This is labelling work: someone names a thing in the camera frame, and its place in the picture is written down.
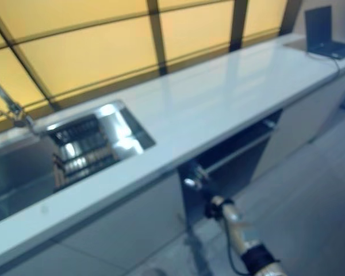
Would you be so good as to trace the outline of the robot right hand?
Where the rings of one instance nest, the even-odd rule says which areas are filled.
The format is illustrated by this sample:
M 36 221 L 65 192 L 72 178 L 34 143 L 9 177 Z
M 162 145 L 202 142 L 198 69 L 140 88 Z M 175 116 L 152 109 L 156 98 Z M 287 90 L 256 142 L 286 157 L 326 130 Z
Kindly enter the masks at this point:
M 222 198 L 214 189 L 213 180 L 198 163 L 189 163 L 182 170 L 183 193 L 186 202 L 200 198 L 206 204 L 219 206 Z

